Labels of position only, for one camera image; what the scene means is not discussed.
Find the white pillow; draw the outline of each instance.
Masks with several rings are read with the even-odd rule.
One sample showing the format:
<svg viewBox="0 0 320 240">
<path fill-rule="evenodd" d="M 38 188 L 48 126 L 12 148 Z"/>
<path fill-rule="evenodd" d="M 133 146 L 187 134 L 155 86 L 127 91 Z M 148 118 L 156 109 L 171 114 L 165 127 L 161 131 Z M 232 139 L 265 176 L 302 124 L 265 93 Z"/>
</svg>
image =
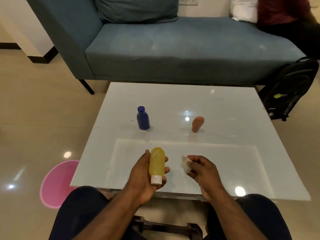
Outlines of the white pillow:
<svg viewBox="0 0 320 240">
<path fill-rule="evenodd" d="M 257 23 L 258 0 L 231 0 L 230 13 L 236 21 Z"/>
</svg>

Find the dark pants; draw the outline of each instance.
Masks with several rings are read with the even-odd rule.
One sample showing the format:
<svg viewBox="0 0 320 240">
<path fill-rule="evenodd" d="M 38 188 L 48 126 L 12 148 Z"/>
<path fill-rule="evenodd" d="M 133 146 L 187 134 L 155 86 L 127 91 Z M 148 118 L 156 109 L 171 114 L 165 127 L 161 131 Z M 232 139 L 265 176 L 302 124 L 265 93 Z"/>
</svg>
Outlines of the dark pants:
<svg viewBox="0 0 320 240">
<path fill-rule="evenodd" d="M 269 239 L 291 239 L 289 230 L 276 205 L 259 194 L 238 198 L 237 203 Z M 72 240 L 108 204 L 103 194 L 93 187 L 83 186 L 72 191 L 60 207 L 49 240 Z M 206 239 L 226 239 L 213 208 L 208 215 L 209 235 Z M 145 240 L 130 227 L 122 240 Z"/>
<path fill-rule="evenodd" d="M 296 20 L 286 24 L 264 26 L 259 29 L 290 40 L 306 56 L 320 60 L 320 24 Z"/>
</svg>

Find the tile floor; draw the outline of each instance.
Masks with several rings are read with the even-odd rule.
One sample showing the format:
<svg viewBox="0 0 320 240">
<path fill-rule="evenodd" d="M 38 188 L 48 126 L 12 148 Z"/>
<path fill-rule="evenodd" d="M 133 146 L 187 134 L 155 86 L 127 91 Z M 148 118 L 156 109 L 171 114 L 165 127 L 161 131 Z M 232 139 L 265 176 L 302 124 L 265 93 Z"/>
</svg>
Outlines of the tile floor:
<svg viewBox="0 0 320 240">
<path fill-rule="evenodd" d="M 319 8 L 313 11 L 320 14 Z M 60 55 L 33 64 L 21 50 L 0 50 L 0 232 L 5 240 L 48 239 L 57 210 L 46 208 L 39 189 L 46 173 L 65 160 L 80 159 L 108 89 L 88 81 L 94 96 L 77 81 Z M 312 201 L 277 205 L 294 240 L 320 239 L 320 74 L 287 122 L 273 124 Z M 137 214 L 149 221 L 184 225 L 205 232 L 207 207 L 187 200 L 153 199 Z M 182 239 L 146 232 L 149 239 Z"/>
</svg>

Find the red shirt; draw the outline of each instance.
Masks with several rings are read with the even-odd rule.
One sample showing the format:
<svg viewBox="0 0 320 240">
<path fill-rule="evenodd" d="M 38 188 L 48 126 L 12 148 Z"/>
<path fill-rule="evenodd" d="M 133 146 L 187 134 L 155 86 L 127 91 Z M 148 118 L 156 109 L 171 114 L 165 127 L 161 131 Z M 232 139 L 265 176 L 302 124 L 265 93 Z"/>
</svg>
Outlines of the red shirt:
<svg viewBox="0 0 320 240">
<path fill-rule="evenodd" d="M 259 27 L 290 23 L 310 11 L 309 0 L 258 0 Z"/>
</svg>

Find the white bottle cap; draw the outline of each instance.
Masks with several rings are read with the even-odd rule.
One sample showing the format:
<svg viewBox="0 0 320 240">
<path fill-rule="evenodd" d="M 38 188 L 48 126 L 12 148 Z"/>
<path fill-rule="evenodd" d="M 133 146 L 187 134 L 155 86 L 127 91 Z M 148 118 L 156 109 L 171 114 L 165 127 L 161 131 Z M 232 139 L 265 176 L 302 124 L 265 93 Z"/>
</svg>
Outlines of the white bottle cap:
<svg viewBox="0 0 320 240">
<path fill-rule="evenodd" d="M 161 175 L 152 175 L 151 176 L 152 185 L 162 185 L 162 176 Z"/>
</svg>

